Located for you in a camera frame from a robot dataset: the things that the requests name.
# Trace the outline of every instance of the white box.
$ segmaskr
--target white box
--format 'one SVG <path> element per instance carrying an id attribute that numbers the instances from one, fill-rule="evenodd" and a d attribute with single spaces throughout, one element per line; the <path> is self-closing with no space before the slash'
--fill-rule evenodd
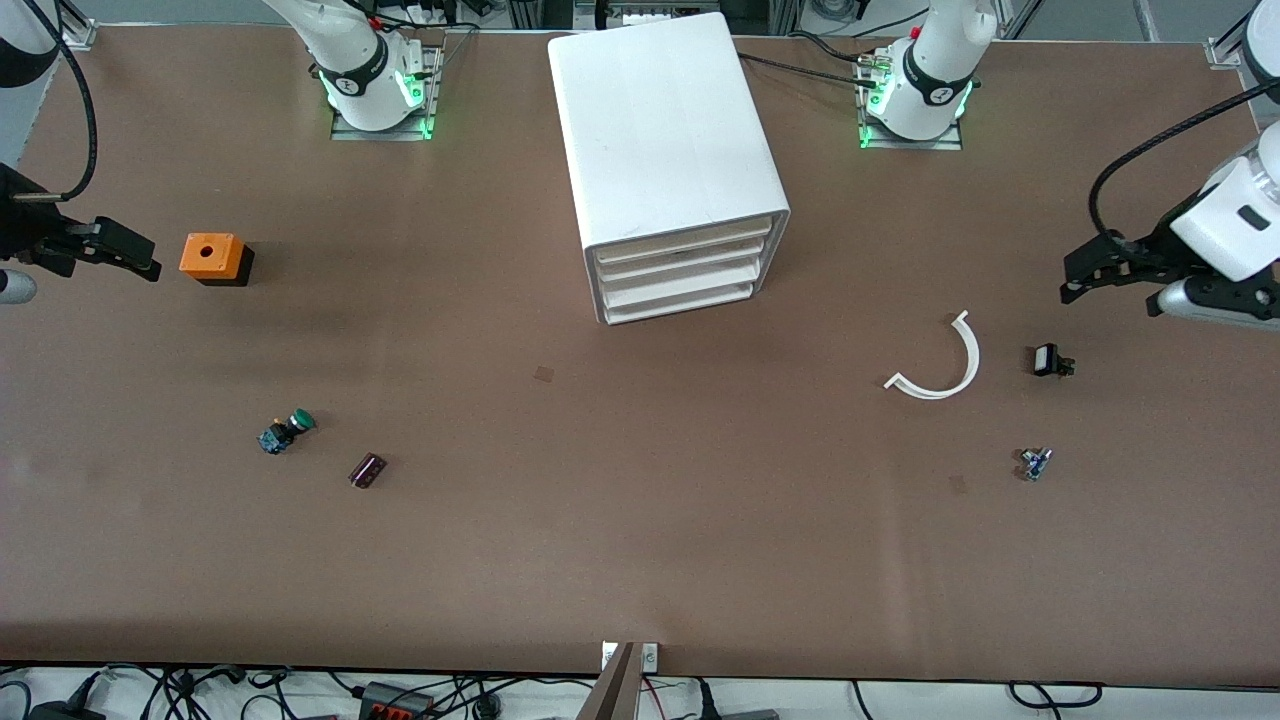
<path id="1" fill-rule="evenodd" d="M 791 214 L 719 13 L 548 45 L 595 314 L 745 300 Z"/>

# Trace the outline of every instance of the orange block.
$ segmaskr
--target orange block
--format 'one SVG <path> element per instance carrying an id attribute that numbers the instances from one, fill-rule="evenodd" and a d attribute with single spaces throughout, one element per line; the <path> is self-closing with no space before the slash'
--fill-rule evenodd
<path id="1" fill-rule="evenodd" d="M 232 233 L 193 232 L 187 236 L 178 269 L 209 286 L 248 284 L 253 251 Z"/>

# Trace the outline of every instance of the brown table surface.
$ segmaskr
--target brown table surface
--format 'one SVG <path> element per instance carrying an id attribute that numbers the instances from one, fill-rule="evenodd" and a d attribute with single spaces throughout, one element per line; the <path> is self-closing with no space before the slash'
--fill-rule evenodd
<path id="1" fill-rule="evenodd" d="M 669 674 L 1277 682 L 1280 340 L 1148 319 L 1152 287 L 1057 301 L 1098 169 L 1233 73 L 997 45 L 965 150 L 906 152 L 858 149 L 847 87 L 749 67 L 794 211 L 765 291 L 611 328 L 547 41 L 472 37 L 404 145 L 329 141 L 289 29 L 102 31 L 67 211 L 166 270 L 35 272 L 0 310 L 0 656 L 591 671 L 646 639 Z M 1152 152 L 1108 220 L 1147 232 L 1251 133 Z M 23 170 L 72 184 L 83 135 L 60 72 Z M 192 231 L 251 243 L 252 284 L 179 273 Z M 954 383 L 964 309 L 972 387 L 881 388 Z M 1032 377 L 1043 342 L 1079 374 Z M 262 454 L 296 406 L 320 429 Z"/>

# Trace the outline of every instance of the white arc-shaped piece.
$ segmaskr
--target white arc-shaped piece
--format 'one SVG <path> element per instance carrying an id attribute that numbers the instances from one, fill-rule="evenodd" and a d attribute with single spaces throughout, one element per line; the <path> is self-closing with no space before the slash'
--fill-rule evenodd
<path id="1" fill-rule="evenodd" d="M 951 322 L 951 327 L 960 333 L 960 340 L 964 341 L 964 347 L 969 351 L 969 364 L 965 366 L 964 378 L 960 379 L 960 384 L 951 389 L 924 389 L 923 387 L 904 378 L 902 373 L 895 373 L 893 377 L 884 383 L 884 389 L 897 386 L 897 389 L 910 395 L 911 397 L 919 397 L 920 400 L 942 400 L 969 387 L 969 383 L 978 377 L 978 338 L 973 334 L 973 329 L 964 322 L 968 315 L 969 311 L 963 310 L 959 315 L 956 315 L 956 319 Z"/>

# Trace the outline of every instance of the green cap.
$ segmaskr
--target green cap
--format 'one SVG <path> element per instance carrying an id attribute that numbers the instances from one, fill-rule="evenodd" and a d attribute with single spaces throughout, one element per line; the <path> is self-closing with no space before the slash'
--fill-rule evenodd
<path id="1" fill-rule="evenodd" d="M 311 416 L 311 413 L 307 413 L 301 407 L 293 411 L 293 419 L 297 420 L 298 425 L 302 428 L 306 428 L 308 430 L 316 429 L 315 418 Z"/>

